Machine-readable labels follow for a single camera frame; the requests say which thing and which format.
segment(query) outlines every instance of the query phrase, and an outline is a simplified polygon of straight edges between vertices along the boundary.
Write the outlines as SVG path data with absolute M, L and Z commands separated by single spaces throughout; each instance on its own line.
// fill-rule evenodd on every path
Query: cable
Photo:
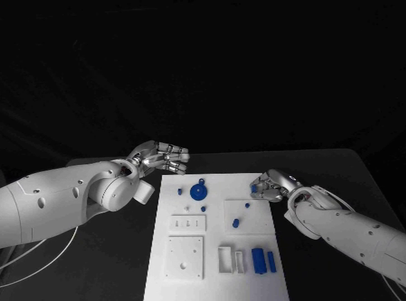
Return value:
M 313 186 L 313 187 L 317 187 L 317 190 L 323 190 L 323 191 L 326 191 L 330 195 L 332 195 L 332 197 L 349 208 L 349 210 L 350 211 L 353 211 L 353 212 L 356 212 L 355 211 L 355 209 L 353 209 L 353 207 L 329 191 L 329 190 L 326 190 L 326 189 L 323 189 L 320 186 Z M 395 293 L 395 290 L 394 290 L 394 288 L 391 287 L 391 284 L 388 283 L 388 281 L 386 281 L 386 277 L 381 274 L 381 276 L 382 276 L 382 278 L 383 278 L 383 280 L 385 280 L 385 282 L 386 282 L 386 285 L 388 285 L 388 287 L 389 287 L 389 289 L 391 289 L 391 291 L 394 292 L 394 295 L 395 295 L 395 297 L 398 298 L 398 300 L 399 301 L 402 301 L 402 299 L 399 298 L 399 296 L 398 296 L 398 294 Z M 405 289 L 402 288 L 402 286 L 399 285 L 399 283 L 396 283 L 398 284 L 398 286 L 399 286 L 399 288 L 402 289 L 402 291 L 405 292 L 405 294 L 406 294 L 406 291 L 405 291 Z
M 13 262 L 16 262 L 25 255 L 28 255 L 36 248 L 38 246 L 45 242 L 46 240 L 42 240 L 29 251 L 26 251 L 18 258 L 15 258 L 10 262 L 8 262 L 2 267 L 0 270 L 8 267 Z
M 399 283 L 396 283 L 396 284 L 398 284 L 401 290 L 404 291 L 404 293 L 406 294 L 406 289 L 404 288 L 404 286 Z
M 54 261 L 59 258 L 59 256 L 64 254 L 67 248 L 69 247 L 69 244 L 72 243 L 74 238 L 75 238 L 75 235 L 77 235 L 77 231 L 78 231 L 78 227 L 75 228 L 74 236 L 72 236 L 72 238 L 71 238 L 71 240 L 69 240 L 69 243 L 67 244 L 65 249 L 61 251 L 61 253 L 59 253 L 58 256 L 55 257 Z M 19 279 L 18 281 L 15 281 L 15 282 L 12 282 L 12 283 L 8 283 L 6 285 L 2 285 L 0 288 L 2 288 L 2 287 L 8 287 L 9 285 L 12 285 L 12 284 L 20 282 L 22 280 L 28 279 L 29 277 L 32 277 L 36 273 L 39 273 L 41 271 L 44 271 L 44 270 L 52 265 L 54 261 L 51 261 L 49 264 L 46 264 L 46 266 L 44 266 L 42 269 L 39 269 L 39 270 L 38 270 L 35 273 L 32 273 L 29 276 L 26 276 L 25 278 Z

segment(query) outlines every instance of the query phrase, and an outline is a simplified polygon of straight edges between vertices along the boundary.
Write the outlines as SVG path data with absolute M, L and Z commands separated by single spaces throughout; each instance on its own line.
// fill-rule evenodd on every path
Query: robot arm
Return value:
M 277 193 L 285 196 L 288 211 L 284 216 L 301 233 L 314 240 L 323 237 L 336 250 L 406 287 L 406 234 L 345 210 L 336 202 L 339 198 L 319 186 L 304 187 L 298 182 L 293 183 L 293 177 L 274 169 L 264 175 L 268 178 L 261 176 L 251 183 L 252 196 L 262 199 Z M 278 186 L 262 185 L 277 181 Z
M 0 188 L 0 248 L 59 235 L 134 198 L 146 204 L 154 188 L 140 178 L 154 168 L 185 174 L 189 151 L 149 141 L 127 159 L 38 172 Z

